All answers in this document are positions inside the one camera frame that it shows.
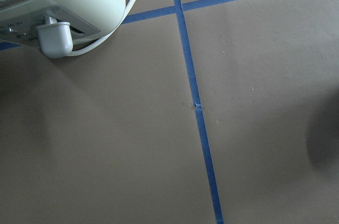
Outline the white toaster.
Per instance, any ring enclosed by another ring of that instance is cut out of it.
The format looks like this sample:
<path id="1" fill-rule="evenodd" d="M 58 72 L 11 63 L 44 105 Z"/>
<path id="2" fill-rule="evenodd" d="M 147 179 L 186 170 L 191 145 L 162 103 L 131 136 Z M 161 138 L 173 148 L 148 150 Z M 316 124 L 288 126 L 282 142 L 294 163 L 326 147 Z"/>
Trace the white toaster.
<path id="1" fill-rule="evenodd" d="M 126 0 L 1 0 L 1 41 L 39 48 L 49 58 L 112 32 Z"/>

